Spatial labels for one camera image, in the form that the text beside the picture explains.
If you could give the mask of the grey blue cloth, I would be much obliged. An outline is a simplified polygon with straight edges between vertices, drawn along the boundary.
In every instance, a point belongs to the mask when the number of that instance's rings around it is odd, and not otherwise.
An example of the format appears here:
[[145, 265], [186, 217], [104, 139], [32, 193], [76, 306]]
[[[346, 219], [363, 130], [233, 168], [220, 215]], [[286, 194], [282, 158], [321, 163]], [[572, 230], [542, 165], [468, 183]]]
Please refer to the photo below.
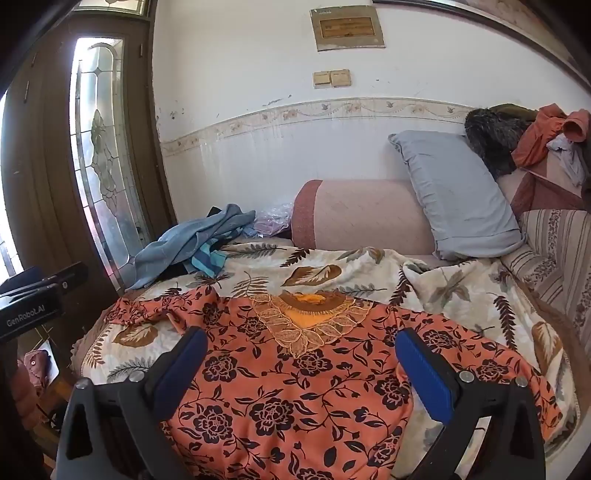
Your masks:
[[238, 205], [228, 204], [214, 215], [175, 225], [135, 256], [135, 282], [130, 289], [151, 285], [173, 265], [183, 265], [188, 273], [198, 271], [191, 266], [190, 258], [202, 244], [214, 238], [222, 241], [222, 247], [238, 238], [243, 228], [252, 224], [254, 219], [255, 210], [243, 212]]

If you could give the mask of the teal blue striped garment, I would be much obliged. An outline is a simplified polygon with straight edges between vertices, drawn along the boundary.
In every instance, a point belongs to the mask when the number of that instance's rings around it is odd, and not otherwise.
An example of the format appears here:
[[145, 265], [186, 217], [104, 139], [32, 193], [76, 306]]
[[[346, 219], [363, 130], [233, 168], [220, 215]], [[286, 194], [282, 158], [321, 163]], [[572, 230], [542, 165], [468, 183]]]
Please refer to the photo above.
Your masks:
[[212, 238], [202, 244], [191, 256], [191, 266], [209, 278], [215, 278], [223, 270], [226, 261], [221, 243], [221, 240]]

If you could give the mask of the lilac plastic bag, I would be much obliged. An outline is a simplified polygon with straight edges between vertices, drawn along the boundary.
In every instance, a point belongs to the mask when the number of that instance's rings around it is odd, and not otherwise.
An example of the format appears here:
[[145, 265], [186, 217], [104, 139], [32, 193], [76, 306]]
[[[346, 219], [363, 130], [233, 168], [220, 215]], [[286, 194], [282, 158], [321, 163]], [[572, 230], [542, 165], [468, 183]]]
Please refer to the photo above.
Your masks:
[[273, 237], [290, 229], [294, 204], [283, 203], [256, 213], [252, 228], [259, 236]]

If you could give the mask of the striped sofa cover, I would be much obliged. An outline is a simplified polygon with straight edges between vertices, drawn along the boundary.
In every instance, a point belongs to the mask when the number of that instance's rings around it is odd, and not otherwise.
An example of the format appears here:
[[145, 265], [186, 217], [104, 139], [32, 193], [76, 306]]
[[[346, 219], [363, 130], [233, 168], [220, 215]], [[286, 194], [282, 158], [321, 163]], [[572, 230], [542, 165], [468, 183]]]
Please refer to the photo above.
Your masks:
[[590, 352], [590, 214], [542, 209], [519, 219], [525, 243], [502, 258], [530, 292], [568, 319]]

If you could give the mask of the orange black floral garment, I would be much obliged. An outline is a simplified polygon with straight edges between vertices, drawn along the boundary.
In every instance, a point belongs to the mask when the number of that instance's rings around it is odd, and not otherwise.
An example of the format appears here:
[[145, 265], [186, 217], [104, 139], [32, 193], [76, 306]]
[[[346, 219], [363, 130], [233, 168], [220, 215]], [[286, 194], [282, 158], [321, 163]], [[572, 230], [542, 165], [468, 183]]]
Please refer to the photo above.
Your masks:
[[412, 328], [456, 370], [532, 388], [544, 437], [562, 419], [553, 387], [514, 350], [442, 316], [341, 294], [224, 298], [200, 287], [119, 300], [125, 327], [204, 330], [207, 352], [164, 432], [192, 474], [217, 479], [386, 479], [412, 416], [394, 352]]

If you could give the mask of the orange crumpled garment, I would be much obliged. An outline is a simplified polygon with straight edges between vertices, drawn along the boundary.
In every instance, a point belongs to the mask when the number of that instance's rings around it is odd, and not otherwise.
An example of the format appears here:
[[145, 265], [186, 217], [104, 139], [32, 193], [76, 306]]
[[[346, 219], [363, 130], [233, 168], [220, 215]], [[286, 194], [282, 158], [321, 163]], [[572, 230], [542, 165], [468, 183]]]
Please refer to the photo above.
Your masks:
[[512, 159], [518, 168], [529, 168], [544, 160], [547, 144], [563, 134], [572, 143], [587, 140], [590, 129], [590, 112], [580, 109], [567, 115], [553, 103], [539, 109], [535, 121], [521, 136]]

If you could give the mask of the pink bolster cushion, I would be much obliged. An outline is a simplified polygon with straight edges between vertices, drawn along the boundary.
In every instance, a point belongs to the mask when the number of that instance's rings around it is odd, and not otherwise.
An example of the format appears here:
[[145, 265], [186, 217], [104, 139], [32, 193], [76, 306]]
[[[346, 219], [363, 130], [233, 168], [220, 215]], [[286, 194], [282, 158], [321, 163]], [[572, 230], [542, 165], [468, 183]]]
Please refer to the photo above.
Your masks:
[[435, 253], [430, 224], [405, 180], [308, 181], [294, 200], [290, 230], [301, 248]]

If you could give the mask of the beige wall switch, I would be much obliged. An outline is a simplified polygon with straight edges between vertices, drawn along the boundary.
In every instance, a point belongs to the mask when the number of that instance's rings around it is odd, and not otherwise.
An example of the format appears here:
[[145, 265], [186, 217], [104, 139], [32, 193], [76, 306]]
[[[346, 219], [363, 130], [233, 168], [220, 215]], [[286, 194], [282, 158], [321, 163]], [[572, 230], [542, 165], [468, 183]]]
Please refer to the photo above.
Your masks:
[[312, 74], [312, 83], [318, 88], [346, 88], [353, 84], [351, 72], [348, 69], [318, 71]]

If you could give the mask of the brown door with glass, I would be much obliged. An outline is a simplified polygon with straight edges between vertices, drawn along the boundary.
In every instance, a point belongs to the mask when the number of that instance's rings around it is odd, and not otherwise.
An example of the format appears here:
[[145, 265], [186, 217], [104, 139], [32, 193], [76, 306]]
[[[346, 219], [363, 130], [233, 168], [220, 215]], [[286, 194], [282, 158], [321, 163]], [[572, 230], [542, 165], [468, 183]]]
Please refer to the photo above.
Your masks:
[[136, 255], [175, 220], [156, 135], [152, 1], [80, 1], [26, 50], [4, 97], [1, 180], [24, 268], [87, 280], [24, 334], [60, 362], [135, 281]]

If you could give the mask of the grey blue pillow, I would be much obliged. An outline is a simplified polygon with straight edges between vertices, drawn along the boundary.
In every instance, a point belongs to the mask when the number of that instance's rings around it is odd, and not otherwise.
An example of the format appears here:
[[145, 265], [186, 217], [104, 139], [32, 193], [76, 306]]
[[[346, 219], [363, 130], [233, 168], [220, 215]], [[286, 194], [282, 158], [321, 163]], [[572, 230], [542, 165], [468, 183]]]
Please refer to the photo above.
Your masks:
[[406, 130], [389, 141], [407, 167], [438, 258], [497, 258], [524, 244], [510, 203], [464, 136]]

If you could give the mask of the framed wall plaque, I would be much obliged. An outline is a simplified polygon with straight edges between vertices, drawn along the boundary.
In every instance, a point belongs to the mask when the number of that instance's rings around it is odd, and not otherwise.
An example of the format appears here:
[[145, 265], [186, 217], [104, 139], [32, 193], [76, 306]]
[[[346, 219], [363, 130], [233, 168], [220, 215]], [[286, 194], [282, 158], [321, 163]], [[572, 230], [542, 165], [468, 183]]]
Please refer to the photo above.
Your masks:
[[370, 5], [312, 9], [311, 26], [318, 52], [384, 48], [384, 34], [377, 10]]

